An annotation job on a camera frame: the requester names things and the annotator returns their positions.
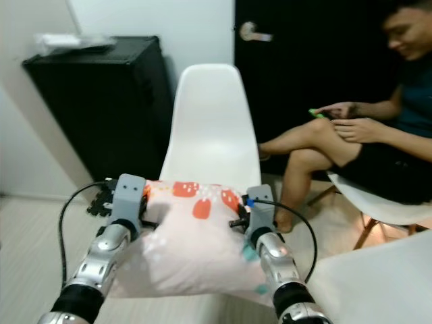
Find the person's left hand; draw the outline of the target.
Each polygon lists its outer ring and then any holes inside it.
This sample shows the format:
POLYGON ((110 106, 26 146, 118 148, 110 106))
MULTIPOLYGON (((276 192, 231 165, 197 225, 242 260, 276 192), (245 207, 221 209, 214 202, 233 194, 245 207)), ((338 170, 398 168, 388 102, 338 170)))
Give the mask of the person's left hand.
POLYGON ((377 122, 370 118, 335 119, 334 130, 346 142, 372 143, 377 141, 377 122))

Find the person's right hand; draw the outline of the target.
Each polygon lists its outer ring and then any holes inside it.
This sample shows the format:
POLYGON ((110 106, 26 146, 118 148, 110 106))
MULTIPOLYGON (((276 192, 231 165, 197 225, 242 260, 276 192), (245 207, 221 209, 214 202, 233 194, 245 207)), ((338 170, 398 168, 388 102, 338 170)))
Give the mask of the person's right hand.
POLYGON ((329 119, 352 119, 357 116, 358 105, 355 102, 341 102, 318 108, 313 111, 315 117, 329 119))

